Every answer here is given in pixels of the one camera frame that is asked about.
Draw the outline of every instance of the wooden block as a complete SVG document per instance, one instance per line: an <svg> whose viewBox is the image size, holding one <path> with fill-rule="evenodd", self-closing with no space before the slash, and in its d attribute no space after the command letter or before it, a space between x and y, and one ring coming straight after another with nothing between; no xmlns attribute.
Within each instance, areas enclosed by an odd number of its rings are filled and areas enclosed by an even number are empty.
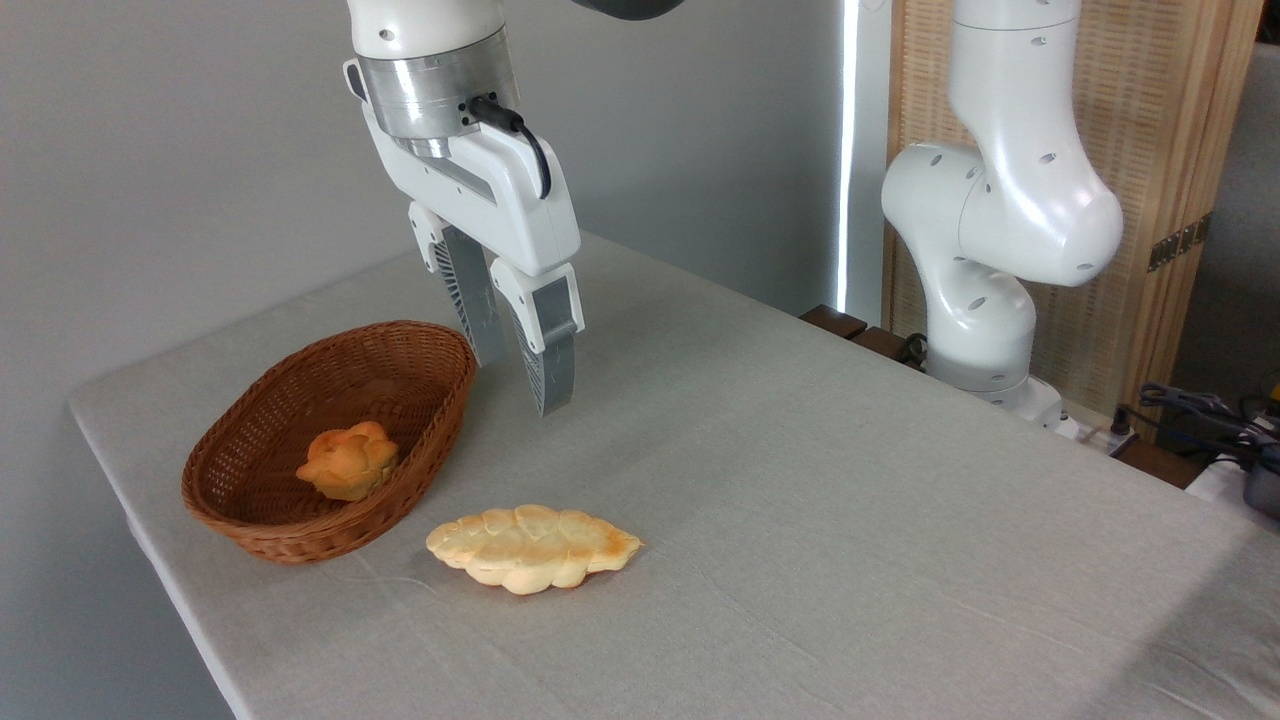
<svg viewBox="0 0 1280 720"><path fill-rule="evenodd" d="M1198 462L1140 439L1130 443L1124 452L1116 456L1116 460L1160 478L1178 489L1187 489L1187 486L1192 484L1204 470L1204 466Z"/></svg>
<svg viewBox="0 0 1280 720"><path fill-rule="evenodd" d="M810 325L838 334L845 340L851 340L854 336L867 329L867 323L863 320L859 320L852 315L846 315L826 305L819 305L813 310L809 310L804 315L800 315L800 319Z"/></svg>
<svg viewBox="0 0 1280 720"><path fill-rule="evenodd" d="M854 343L890 360L901 360L902 351L906 348L906 340L881 328L867 328L865 332L854 338Z"/></svg>

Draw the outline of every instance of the hinge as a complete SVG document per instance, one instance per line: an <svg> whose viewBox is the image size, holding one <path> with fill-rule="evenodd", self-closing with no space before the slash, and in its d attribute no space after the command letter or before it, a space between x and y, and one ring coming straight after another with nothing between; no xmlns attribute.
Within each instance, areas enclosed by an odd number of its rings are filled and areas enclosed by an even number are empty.
<svg viewBox="0 0 1280 720"><path fill-rule="evenodd" d="M1204 238L1208 237L1210 215L1212 213L1206 213L1203 218L1152 245L1147 272L1155 273L1172 263L1179 255L1190 252L1192 246L1204 242Z"/></svg>

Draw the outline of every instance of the gray wall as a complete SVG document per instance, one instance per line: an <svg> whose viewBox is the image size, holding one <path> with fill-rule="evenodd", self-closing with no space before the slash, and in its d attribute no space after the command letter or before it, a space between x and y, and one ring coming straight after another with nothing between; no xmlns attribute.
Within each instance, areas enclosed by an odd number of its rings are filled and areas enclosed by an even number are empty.
<svg viewBox="0 0 1280 720"><path fill-rule="evenodd" d="M840 17L508 8L584 227L790 313L832 293ZM412 249L347 32L339 0L0 8L0 716L227 715L65 400Z"/></svg>
<svg viewBox="0 0 1280 720"><path fill-rule="evenodd" d="M1174 370L1235 402L1280 382L1280 46L1258 45Z"/></svg>

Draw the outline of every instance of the flower-shaped bun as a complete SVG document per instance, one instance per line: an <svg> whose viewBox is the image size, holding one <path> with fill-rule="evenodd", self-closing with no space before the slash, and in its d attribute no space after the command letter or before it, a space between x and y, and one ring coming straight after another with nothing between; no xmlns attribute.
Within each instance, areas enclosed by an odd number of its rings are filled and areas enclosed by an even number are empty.
<svg viewBox="0 0 1280 720"><path fill-rule="evenodd" d="M397 450L380 424L366 420L346 430L316 436L297 475L325 497L361 500L390 477Z"/></svg>

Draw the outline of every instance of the golden crust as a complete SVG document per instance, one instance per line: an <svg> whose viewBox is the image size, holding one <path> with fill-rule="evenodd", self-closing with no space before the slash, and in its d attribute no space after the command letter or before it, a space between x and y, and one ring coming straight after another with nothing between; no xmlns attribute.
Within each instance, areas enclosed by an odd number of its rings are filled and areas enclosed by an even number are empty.
<svg viewBox="0 0 1280 720"><path fill-rule="evenodd" d="M485 510L445 523L426 548L449 568L485 585L532 594L552 585L576 588L589 573L621 570L640 538L579 510L541 505Z"/></svg>
<svg viewBox="0 0 1280 720"><path fill-rule="evenodd" d="M387 430L365 420L346 430L325 430L307 447L297 477L333 500L361 500L390 477L398 447Z"/></svg>

